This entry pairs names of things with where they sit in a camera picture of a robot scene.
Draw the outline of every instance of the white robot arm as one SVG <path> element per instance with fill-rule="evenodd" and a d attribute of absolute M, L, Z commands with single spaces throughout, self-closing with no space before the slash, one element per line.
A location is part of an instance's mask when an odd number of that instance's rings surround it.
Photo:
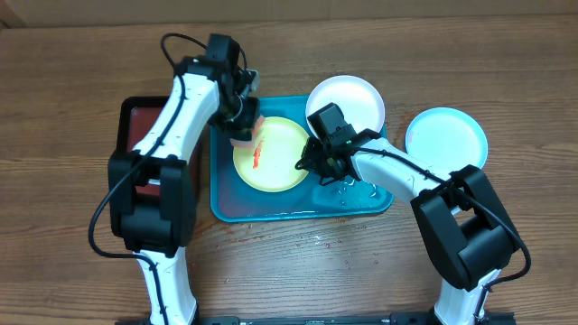
<path fill-rule="evenodd" d="M 109 160 L 112 189 L 155 147 L 159 135 L 173 120 L 163 142 L 139 173 L 122 184 L 110 200 L 113 233 L 122 237 L 135 255 L 145 256 L 156 265 L 158 280 L 151 266 L 138 259 L 152 306 L 149 324 L 164 324 L 164 312 L 168 320 L 165 325 L 200 321 L 195 316 L 197 302 L 185 262 L 196 208 L 187 165 L 207 123 L 238 142 L 252 140 L 260 114 L 258 99 L 248 94 L 256 90 L 259 78 L 255 70 L 238 67 L 239 52 L 240 47 L 230 37 L 212 34 L 206 55 L 185 58 L 178 66 L 171 95 L 148 134 L 131 153 L 117 149 Z M 146 184 L 160 186 L 160 197 L 135 191 L 135 186 Z"/>
<path fill-rule="evenodd" d="M 443 325 L 473 325 L 483 319 L 484 286 L 519 248 L 508 232 L 514 229 L 517 237 L 514 225 L 483 172 L 473 166 L 450 172 L 397 150 L 376 132 L 357 134 L 332 103 L 308 120 L 319 139 L 308 140 L 295 168 L 319 174 L 321 185 L 349 175 L 411 206 L 428 255 L 443 278 L 435 318 Z M 476 209 L 476 216 L 459 226 L 453 215 L 471 208 L 464 197 L 483 201 L 502 224 Z"/>

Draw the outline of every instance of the white bowl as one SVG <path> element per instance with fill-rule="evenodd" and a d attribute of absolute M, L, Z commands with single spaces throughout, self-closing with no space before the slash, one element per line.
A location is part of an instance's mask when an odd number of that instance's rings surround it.
<path fill-rule="evenodd" d="M 337 104 L 345 122 L 353 125 L 357 133 L 368 128 L 380 132 L 386 119 L 386 105 L 371 84 L 353 76 L 337 76 L 317 85 L 307 99 L 305 116 L 309 116 L 330 103 Z M 313 131 L 309 120 L 309 129 Z"/>

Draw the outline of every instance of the wooden table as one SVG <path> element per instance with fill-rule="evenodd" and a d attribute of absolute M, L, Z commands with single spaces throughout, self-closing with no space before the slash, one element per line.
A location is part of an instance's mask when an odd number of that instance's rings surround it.
<path fill-rule="evenodd" d="M 387 102 L 387 136 L 398 147 L 427 108 L 472 115 L 489 138 L 485 171 L 534 259 L 529 276 L 496 287 L 489 310 L 514 311 L 522 324 L 575 323 L 578 16 L 3 30 L 1 323 L 112 324 L 149 314 L 136 262 L 94 254 L 87 228 L 107 192 L 120 103 L 171 89 L 159 49 L 167 32 L 232 35 L 262 73 L 260 96 L 308 93 L 340 74 L 367 79 Z M 200 53 L 180 41 L 170 51 Z M 224 224 L 210 212 L 207 161 L 205 154 L 187 254 L 201 314 L 383 315 L 433 306 L 440 276 L 408 207 L 396 201 L 370 218 Z M 107 212 L 97 241 L 124 250 Z M 504 274 L 521 266 L 518 253 Z"/>

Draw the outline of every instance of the water droplet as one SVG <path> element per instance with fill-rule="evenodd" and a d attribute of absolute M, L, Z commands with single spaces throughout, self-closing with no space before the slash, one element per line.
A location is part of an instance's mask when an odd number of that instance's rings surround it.
<path fill-rule="evenodd" d="M 376 200 L 381 199 L 381 194 L 379 194 L 378 187 L 373 184 L 371 186 L 373 186 L 373 191 L 371 194 L 369 194 L 369 197 Z"/>

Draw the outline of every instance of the yellow plate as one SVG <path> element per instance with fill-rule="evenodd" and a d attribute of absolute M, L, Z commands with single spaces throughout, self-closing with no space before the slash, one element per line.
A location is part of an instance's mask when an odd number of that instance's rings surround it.
<path fill-rule="evenodd" d="M 256 134 L 253 148 L 233 149 L 233 163 L 241 179 L 251 187 L 278 192 L 299 184 L 307 171 L 297 171 L 295 164 L 309 135 L 294 121 L 271 116 Z"/>

